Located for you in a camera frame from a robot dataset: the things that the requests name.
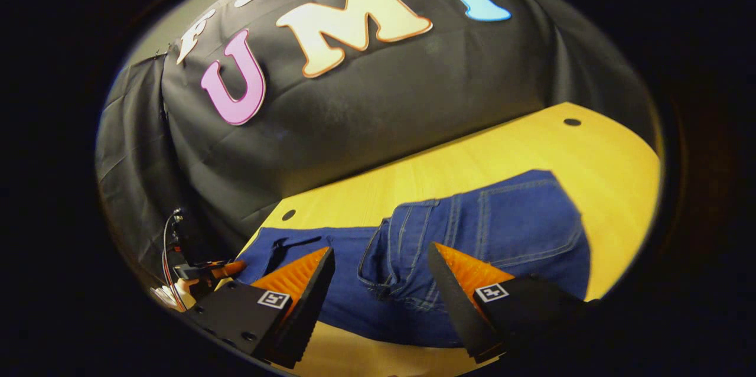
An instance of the black cloth backdrop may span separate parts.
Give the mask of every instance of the black cloth backdrop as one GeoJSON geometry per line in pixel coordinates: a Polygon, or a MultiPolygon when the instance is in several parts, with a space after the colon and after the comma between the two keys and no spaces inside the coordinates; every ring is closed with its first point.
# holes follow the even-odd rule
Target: black cloth backdrop
{"type": "Polygon", "coordinates": [[[208,254],[231,258],[284,197],[561,102],[603,113],[659,150],[643,82],[562,0],[492,0],[512,13],[503,22],[473,21],[459,0],[402,1],[433,22],[430,32],[381,43],[370,21],[363,52],[328,38],[346,58],[315,79],[302,75],[292,31],[275,22],[307,2],[343,8],[345,0],[242,8],[219,0],[182,64],[176,40],[164,56],[122,70],[102,114],[96,167],[124,253],[160,275],[165,220],[192,204],[208,254]],[[232,126],[200,79],[219,60],[232,95],[244,92],[223,54],[244,28],[267,90],[259,113],[232,126]]]}

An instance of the yellow table surface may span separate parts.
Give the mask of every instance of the yellow table surface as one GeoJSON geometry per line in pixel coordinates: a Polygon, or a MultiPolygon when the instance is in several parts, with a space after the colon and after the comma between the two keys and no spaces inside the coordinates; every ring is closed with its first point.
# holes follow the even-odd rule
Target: yellow table surface
{"type": "MultiPolygon", "coordinates": [[[[567,102],[283,199],[262,226],[378,226],[404,202],[453,196],[534,169],[550,170],[581,211],[591,245],[586,300],[603,296],[646,236],[659,159],[631,130],[567,102]],[[565,124],[568,118],[580,126],[565,124]],[[282,220],[289,210],[294,216],[282,220]]],[[[294,373],[403,377],[459,375],[475,367],[464,349],[375,342],[319,322],[294,373]]]]}

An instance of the jeans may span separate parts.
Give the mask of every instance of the jeans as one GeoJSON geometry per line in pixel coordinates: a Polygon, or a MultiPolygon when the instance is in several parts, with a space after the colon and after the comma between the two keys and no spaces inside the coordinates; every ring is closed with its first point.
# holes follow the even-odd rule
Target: jeans
{"type": "Polygon", "coordinates": [[[531,170],[446,199],[397,206],[370,228],[261,228],[241,255],[251,284],[325,246],[335,274],[319,321],[381,342],[461,347],[427,264],[432,242],[515,277],[538,273],[584,298],[591,251],[575,205],[551,172],[531,170]]]}

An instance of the pink letter u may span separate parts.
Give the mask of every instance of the pink letter u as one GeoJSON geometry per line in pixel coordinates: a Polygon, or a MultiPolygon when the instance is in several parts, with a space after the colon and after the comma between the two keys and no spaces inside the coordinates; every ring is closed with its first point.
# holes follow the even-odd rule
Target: pink letter u
{"type": "Polygon", "coordinates": [[[234,57],[241,75],[246,81],[246,92],[240,100],[233,99],[221,79],[221,64],[213,62],[202,76],[201,86],[210,94],[210,99],[221,117],[233,124],[240,126],[251,119],[262,105],[265,97],[265,77],[262,75],[260,65],[257,65],[252,51],[246,44],[249,30],[241,30],[226,46],[225,56],[234,57]]]}

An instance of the letter m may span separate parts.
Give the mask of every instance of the letter m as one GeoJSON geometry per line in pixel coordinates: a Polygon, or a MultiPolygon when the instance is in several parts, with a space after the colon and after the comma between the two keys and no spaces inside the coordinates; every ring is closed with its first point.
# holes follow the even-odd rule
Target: letter m
{"type": "Polygon", "coordinates": [[[281,16],[276,26],[289,27],[307,62],[302,74],[314,78],[341,64],[344,49],[331,48],[323,35],[329,35],[357,51],[367,49],[367,17],[378,24],[380,41],[399,41],[427,32],[433,23],[417,16],[401,0],[346,0],[344,9],[305,3],[281,16]]]}

